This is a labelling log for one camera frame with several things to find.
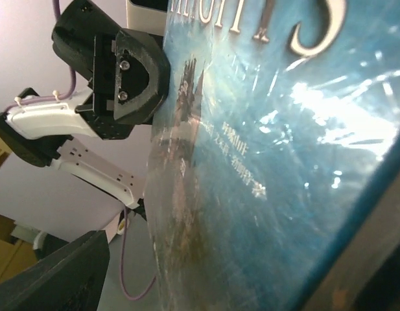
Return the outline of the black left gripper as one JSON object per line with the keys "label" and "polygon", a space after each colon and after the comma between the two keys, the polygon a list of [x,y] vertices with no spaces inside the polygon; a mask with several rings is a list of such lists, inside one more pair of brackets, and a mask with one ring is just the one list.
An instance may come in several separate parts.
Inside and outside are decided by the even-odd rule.
{"label": "black left gripper", "polygon": [[75,108],[103,140],[126,139],[131,125],[148,123],[169,94],[171,65],[162,36],[121,29],[115,52],[113,41],[113,35],[95,36],[88,84],[93,92]]}

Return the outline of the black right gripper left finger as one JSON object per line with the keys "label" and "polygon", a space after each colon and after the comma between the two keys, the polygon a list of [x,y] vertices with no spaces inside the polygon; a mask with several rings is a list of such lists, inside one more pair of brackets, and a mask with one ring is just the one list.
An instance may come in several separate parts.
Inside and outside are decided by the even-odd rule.
{"label": "black right gripper left finger", "polygon": [[109,265],[105,231],[90,231],[0,284],[0,310],[96,310]]}

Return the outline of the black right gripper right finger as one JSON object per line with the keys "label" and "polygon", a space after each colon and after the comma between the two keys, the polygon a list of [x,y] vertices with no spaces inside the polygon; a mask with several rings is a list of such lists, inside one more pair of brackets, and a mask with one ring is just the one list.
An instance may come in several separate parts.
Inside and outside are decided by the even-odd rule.
{"label": "black right gripper right finger", "polygon": [[400,120],[301,118],[295,145],[295,306],[348,310],[400,244]]}

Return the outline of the dark Wuthering Heights book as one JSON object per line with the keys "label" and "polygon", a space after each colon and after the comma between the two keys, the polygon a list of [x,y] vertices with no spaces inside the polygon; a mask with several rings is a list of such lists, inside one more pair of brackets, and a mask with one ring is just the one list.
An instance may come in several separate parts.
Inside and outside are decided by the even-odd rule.
{"label": "dark Wuthering Heights book", "polygon": [[[298,310],[301,118],[400,120],[400,1],[169,1],[145,208],[161,310]],[[348,310],[400,310],[400,244]]]}

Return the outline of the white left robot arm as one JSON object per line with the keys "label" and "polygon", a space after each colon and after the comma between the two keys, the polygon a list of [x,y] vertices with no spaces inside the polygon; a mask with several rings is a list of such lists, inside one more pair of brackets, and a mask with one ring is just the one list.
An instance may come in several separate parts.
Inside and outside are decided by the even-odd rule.
{"label": "white left robot arm", "polygon": [[27,88],[0,113],[0,138],[11,151],[141,211],[143,182],[90,151],[78,136],[122,140],[135,126],[152,123],[169,93],[164,9],[164,1],[128,1],[127,26],[121,27],[92,1],[72,1],[65,9],[54,1],[53,51],[68,65],[71,85],[64,94],[43,97]]}

